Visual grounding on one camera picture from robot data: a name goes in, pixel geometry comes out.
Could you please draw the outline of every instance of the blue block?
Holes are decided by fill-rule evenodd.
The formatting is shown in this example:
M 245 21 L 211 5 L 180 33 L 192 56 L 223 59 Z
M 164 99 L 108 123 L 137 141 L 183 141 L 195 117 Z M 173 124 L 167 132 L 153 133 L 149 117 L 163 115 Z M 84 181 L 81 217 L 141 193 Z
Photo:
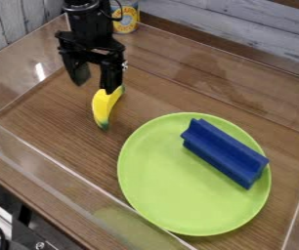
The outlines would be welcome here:
M 227 135 L 205 120 L 192 119 L 181 138 L 184 147 L 249 189 L 261 176 L 269 160 Z

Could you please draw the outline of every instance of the banana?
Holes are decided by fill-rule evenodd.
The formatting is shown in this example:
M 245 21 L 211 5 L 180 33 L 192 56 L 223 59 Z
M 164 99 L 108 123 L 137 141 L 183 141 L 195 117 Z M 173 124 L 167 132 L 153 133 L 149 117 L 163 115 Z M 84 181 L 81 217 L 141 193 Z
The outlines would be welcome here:
M 93 95 L 90 106 L 92 115 L 97 126 L 102 129 L 108 129 L 109 125 L 109 114 L 112 107 L 125 92 L 124 85 L 121 85 L 110 95 L 106 95 L 105 90 L 100 89 Z

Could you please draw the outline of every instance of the robotic arm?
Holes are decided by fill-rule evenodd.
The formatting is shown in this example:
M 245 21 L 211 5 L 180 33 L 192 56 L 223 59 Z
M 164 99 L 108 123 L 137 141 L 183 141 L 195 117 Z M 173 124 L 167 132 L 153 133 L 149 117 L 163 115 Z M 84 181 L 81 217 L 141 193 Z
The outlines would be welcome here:
M 92 99 L 92 111 L 96 124 L 106 129 L 110 109 L 124 93 L 122 72 L 128 67 L 125 46 L 112 36 L 112 22 L 122 17 L 112 18 L 109 0 L 65 0 L 62 9 L 72 31 L 56 33 L 60 55 L 78 86 L 90 77 L 88 63 L 100 65 L 100 90 Z

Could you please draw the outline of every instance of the black cable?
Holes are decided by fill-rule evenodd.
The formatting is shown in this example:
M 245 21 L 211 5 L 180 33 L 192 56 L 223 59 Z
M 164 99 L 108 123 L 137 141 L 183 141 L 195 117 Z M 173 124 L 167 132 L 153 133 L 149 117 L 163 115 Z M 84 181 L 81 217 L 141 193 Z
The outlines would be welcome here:
M 101 13 L 112 20 L 112 21 L 121 21 L 122 20 L 122 5 L 121 5 L 121 3 L 120 3 L 120 1 L 118 0 L 114 0 L 116 1 L 116 3 L 118 4 L 118 6 L 120 6 L 120 9 L 121 9 L 121 18 L 113 18 L 113 17 L 110 17 L 102 10 L 100 10 L 101 11 Z
M 8 241 L 6 241 L 5 233 L 1 229 L 0 229 L 0 239 L 1 239 L 0 250 L 8 250 Z

